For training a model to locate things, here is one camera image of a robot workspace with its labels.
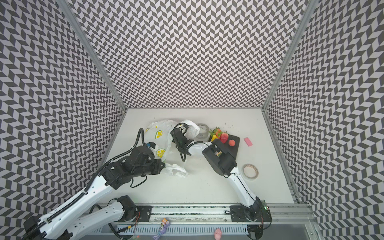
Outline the white plastic bag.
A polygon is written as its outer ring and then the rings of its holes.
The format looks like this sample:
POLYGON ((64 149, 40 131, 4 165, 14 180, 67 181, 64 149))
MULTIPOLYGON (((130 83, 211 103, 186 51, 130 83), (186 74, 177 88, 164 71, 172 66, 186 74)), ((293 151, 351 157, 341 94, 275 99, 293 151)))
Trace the white plastic bag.
POLYGON ((173 120, 162 120, 151 123, 145 128, 144 138, 146 143, 153 142, 155 144, 152 152, 155 157, 160 158, 162 163, 166 164, 166 167, 162 170, 162 172, 165 172, 173 177, 185 178, 188 176, 188 172, 184 168, 177 164, 166 163, 166 160, 171 152, 173 141, 171 131, 176 125, 177 122, 173 120))

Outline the red fake strawberry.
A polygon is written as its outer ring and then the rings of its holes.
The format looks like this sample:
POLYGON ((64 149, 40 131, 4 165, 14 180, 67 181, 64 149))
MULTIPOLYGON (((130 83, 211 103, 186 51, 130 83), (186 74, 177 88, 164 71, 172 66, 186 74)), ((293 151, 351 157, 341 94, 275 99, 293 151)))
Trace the red fake strawberry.
POLYGON ((227 132, 220 132, 220 141, 225 144, 229 140, 229 134, 227 132))
POLYGON ((210 131, 210 135, 213 137, 213 136, 217 136, 218 138, 221 137, 221 134, 222 134, 222 130, 218 127, 214 128, 213 130, 210 131))

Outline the orange fake peach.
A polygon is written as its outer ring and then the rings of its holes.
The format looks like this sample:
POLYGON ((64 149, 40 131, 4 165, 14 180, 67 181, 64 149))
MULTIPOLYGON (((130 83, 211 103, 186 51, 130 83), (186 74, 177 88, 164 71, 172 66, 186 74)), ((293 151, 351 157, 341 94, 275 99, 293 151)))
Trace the orange fake peach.
POLYGON ((234 147, 236 145, 235 140, 229 140, 229 146, 234 147))

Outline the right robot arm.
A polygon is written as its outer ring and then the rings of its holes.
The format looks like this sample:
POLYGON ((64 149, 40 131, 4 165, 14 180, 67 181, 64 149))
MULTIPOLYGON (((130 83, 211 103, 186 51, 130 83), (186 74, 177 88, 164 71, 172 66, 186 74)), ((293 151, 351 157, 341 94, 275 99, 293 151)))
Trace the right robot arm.
POLYGON ((176 144, 183 162, 186 161, 187 156, 202 154, 218 175, 230 181, 241 204, 230 206, 230 210, 225 213, 231 215, 233 222, 260 221, 261 225, 267 221, 272 222, 270 208, 248 187, 238 168, 236 157, 240 138, 229 136, 229 140, 235 141, 234 146, 230 146, 229 142, 223 143, 221 140, 213 140, 209 143, 194 141, 186 137, 190 127, 186 123, 176 124, 171 130, 173 143, 176 144))

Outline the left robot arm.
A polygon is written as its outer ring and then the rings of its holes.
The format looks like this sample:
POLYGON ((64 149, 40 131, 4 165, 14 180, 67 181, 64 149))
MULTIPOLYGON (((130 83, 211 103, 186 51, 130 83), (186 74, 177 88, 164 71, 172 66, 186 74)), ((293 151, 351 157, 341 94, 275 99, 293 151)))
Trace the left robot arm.
POLYGON ((91 178, 87 186, 58 208, 24 223, 24 240, 78 240, 104 225, 119 220, 131 221, 137 207, 129 196, 117 198, 112 204, 86 215, 104 197, 135 178, 147 180, 158 175, 165 163, 149 147, 134 147, 107 161, 91 178))

